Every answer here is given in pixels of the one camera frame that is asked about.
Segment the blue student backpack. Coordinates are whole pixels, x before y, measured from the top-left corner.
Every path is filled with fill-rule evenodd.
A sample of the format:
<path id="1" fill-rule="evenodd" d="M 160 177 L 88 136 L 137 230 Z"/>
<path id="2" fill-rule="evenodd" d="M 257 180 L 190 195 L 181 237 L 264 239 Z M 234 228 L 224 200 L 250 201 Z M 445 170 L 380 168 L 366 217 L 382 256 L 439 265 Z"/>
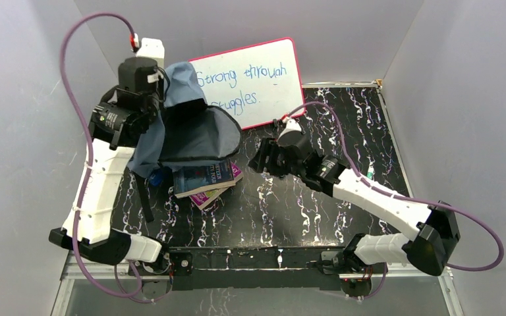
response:
<path id="1" fill-rule="evenodd" d="M 234 156 L 242 128 L 226 110 L 207 104 L 193 64 L 180 62 L 165 71 L 164 109 L 140 136 L 129 171 L 147 178 L 159 169 L 206 167 Z"/>

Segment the dark blue Nineteen Eighty-Four book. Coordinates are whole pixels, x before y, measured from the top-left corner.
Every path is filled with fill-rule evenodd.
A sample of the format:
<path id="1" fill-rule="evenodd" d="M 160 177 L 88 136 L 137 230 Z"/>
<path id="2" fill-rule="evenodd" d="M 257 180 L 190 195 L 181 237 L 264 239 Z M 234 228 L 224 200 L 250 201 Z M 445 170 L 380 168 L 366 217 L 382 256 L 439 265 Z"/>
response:
<path id="1" fill-rule="evenodd" d="M 173 193 L 176 198 L 227 188 L 235 184 L 230 160 L 209 166 L 183 167 L 173 173 Z"/>

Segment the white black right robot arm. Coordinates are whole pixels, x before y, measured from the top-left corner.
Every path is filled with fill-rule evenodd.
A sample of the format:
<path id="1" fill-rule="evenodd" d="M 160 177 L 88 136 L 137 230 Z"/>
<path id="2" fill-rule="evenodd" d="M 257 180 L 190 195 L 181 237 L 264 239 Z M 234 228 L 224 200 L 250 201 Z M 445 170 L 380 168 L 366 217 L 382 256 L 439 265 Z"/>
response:
<path id="1" fill-rule="evenodd" d="M 360 273 L 376 263 L 411 264 L 439 276 L 460 240 L 456 216 L 445 203 L 416 203 L 358 176 L 346 162 L 321 155 L 302 132 L 264 138 L 248 166 L 257 173 L 299 178 L 313 191 L 349 202 L 397 229 L 396 234 L 357 234 L 343 250 L 346 267 Z"/>

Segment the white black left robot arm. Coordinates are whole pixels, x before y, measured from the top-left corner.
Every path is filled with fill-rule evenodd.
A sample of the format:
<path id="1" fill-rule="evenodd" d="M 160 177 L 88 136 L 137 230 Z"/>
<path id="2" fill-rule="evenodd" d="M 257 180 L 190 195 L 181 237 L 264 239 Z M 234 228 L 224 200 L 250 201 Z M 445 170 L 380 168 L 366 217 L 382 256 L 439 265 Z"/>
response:
<path id="1" fill-rule="evenodd" d="M 87 260 L 116 265 L 142 261 L 155 274 L 168 270 L 171 260 L 161 242 L 111 227 L 117 191 L 141 135 L 161 109 L 163 73 L 157 61 L 131 57 L 118 67 L 119 83 L 94 107 L 88 130 L 92 152 L 87 155 L 79 192 L 62 227 L 49 241 L 77 249 Z"/>

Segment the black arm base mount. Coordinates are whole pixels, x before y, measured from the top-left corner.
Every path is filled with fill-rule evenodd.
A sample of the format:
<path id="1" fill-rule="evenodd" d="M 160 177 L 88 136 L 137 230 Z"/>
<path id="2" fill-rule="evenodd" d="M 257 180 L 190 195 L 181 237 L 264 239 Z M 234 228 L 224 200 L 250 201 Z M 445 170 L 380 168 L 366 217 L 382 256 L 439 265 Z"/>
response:
<path id="1" fill-rule="evenodd" d="M 343 246 L 172 247 L 159 264 L 137 262 L 143 276 L 163 277 L 174 290 L 311 288 L 363 300 L 382 286 L 385 264 L 364 265 Z"/>

